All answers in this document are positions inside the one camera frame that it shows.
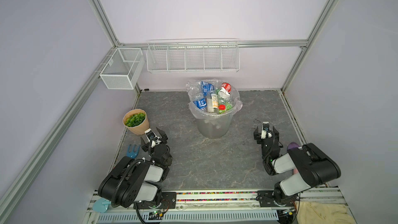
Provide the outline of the green label clear bottle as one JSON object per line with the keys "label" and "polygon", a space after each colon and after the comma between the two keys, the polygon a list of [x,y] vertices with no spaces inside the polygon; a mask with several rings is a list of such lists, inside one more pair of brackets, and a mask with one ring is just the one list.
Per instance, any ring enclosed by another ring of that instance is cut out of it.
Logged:
{"label": "green label clear bottle", "polygon": [[225,104],[225,107],[226,107],[226,111],[229,111],[233,108],[233,105],[230,102],[228,102]]}

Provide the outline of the red label clear bottle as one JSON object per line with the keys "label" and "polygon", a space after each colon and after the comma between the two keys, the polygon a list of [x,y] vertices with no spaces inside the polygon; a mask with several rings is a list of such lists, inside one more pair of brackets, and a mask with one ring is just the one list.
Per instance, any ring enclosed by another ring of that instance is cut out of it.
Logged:
{"label": "red label clear bottle", "polygon": [[231,101],[231,85],[229,83],[222,83],[220,86],[220,89],[218,90],[218,113],[222,114],[224,112],[226,112],[226,107],[225,104],[230,102],[232,104]]}

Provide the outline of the blue label bottle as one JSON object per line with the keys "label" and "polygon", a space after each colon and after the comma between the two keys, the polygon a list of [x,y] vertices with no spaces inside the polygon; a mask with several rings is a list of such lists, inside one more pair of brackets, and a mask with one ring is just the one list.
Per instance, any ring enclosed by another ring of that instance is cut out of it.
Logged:
{"label": "blue label bottle", "polygon": [[194,105],[201,111],[206,111],[207,102],[206,97],[202,93],[195,94],[192,98]]}

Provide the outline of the white yellow label clear bottle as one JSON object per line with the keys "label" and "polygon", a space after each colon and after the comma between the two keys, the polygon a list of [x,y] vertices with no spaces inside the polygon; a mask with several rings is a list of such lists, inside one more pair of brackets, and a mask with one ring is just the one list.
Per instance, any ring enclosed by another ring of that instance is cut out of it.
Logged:
{"label": "white yellow label clear bottle", "polygon": [[208,91],[206,94],[206,102],[207,102],[207,112],[208,113],[217,113],[218,112],[218,96],[214,91]]}

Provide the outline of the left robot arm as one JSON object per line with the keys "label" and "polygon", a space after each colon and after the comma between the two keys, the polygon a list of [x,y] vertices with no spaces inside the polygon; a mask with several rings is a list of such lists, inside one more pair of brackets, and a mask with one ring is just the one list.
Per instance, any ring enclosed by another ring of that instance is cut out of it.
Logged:
{"label": "left robot arm", "polygon": [[157,128],[145,131],[141,148],[150,159],[123,157],[105,177],[98,188],[98,195],[110,201],[112,207],[128,208],[133,204],[144,208],[161,207],[170,196],[162,193],[163,182],[173,162],[167,145],[167,134]]}

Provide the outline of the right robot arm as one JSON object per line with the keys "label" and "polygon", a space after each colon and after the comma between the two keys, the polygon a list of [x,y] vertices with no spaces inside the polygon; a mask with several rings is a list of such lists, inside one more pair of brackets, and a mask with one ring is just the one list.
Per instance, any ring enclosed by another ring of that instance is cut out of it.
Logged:
{"label": "right robot arm", "polygon": [[297,170],[289,178],[276,183],[270,197],[259,194],[258,199],[265,198],[278,206],[285,206],[299,193],[341,177],[337,163],[313,143],[290,148],[281,155],[283,145],[279,142],[279,132],[269,122],[256,127],[254,140],[261,145],[262,163],[268,175]]}

